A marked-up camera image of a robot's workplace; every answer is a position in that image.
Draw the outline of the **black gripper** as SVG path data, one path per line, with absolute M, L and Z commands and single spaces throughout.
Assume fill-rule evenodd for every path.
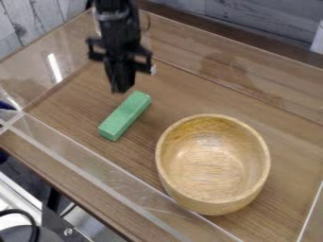
M 94 12 L 96 38 L 85 40 L 87 57 L 104 63 L 112 93 L 125 93 L 134 84 L 136 71 L 152 75 L 152 53 L 141 45 L 137 12 Z

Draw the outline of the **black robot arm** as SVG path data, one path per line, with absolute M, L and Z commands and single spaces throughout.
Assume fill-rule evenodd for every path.
M 138 8 L 132 0 L 93 0 L 98 37 L 85 39 L 87 59 L 104 64 L 112 93 L 125 93 L 136 73 L 152 74 L 152 52 L 141 45 Z

